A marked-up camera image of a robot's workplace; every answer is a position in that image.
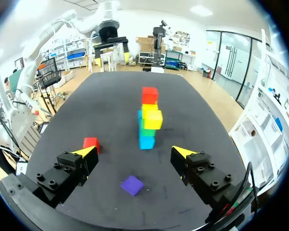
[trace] block tower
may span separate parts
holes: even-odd
[[[155,143],[155,132],[163,123],[162,111],[158,109],[158,90],[143,88],[142,107],[138,111],[139,147],[152,149]]]

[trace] glass wall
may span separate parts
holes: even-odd
[[[261,42],[253,39],[252,41],[252,49],[251,49],[251,57],[250,57],[250,65],[247,71],[246,79],[244,82],[244,86],[242,91],[237,99],[237,102],[245,107],[247,102],[249,101],[251,92],[255,86],[260,62],[261,62]]]
[[[202,68],[212,70],[211,76],[216,66],[219,46],[221,41],[221,33],[218,31],[207,31],[206,51],[203,57]]]
[[[207,31],[207,47],[202,67],[212,70],[211,78],[243,108],[258,76],[261,44],[249,36]]]
[[[251,38],[222,33],[220,57],[214,80],[234,99],[237,98],[248,68]]]

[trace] black tabletop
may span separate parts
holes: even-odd
[[[137,112],[142,87],[156,87],[162,129],[152,150],[140,150]],[[147,72],[96,73],[62,105],[38,142],[26,174],[36,180],[63,151],[80,149],[85,137],[103,146],[99,163],[83,187],[56,209],[79,220],[125,229],[192,230],[205,224],[211,208],[185,187],[170,163],[173,145],[205,151],[212,162],[244,176],[239,153],[209,105],[181,76]],[[145,185],[135,196],[121,188],[130,175]]]

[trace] screw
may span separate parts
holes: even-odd
[[[231,181],[231,175],[230,174],[227,174],[226,176],[225,176],[225,179],[224,179],[225,181]]]
[[[211,183],[211,188],[212,189],[217,189],[218,188],[218,182],[217,181],[213,181],[212,183]]]
[[[9,194],[10,194],[11,196],[13,196],[13,195],[15,194],[15,191],[14,191],[13,189],[11,189],[11,190],[9,191]]]
[[[57,183],[54,180],[49,181],[48,184],[53,189],[57,186]]]
[[[58,163],[54,163],[54,164],[53,164],[53,167],[54,167],[55,169],[59,169],[59,168],[60,168],[60,165],[59,165]]]
[[[71,171],[71,168],[70,168],[69,166],[66,166],[66,167],[64,168],[64,171],[65,171],[65,172],[70,172],[70,171]]]
[[[198,172],[199,174],[203,173],[203,171],[204,171],[204,168],[203,168],[203,167],[198,167],[198,168],[197,168],[197,172]]]
[[[214,169],[215,168],[215,165],[214,164],[209,164],[209,169]]]
[[[37,179],[38,179],[39,181],[44,181],[44,180],[45,180],[45,178],[43,177],[43,175],[40,174],[40,173],[37,174]]]

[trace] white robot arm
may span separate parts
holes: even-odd
[[[101,24],[113,21],[118,24],[116,18],[118,3],[115,1],[100,4],[97,12],[84,20],[77,18],[76,12],[70,10],[58,17],[54,22],[43,27],[39,33],[26,44],[22,52],[25,67],[22,70],[14,103],[5,94],[0,77],[0,145],[8,147],[13,153],[21,149],[31,156],[39,133],[33,127],[33,121],[39,114],[38,105],[30,98],[32,84],[42,60],[41,47],[64,25],[73,25],[80,33],[89,37],[94,31],[101,29]]]

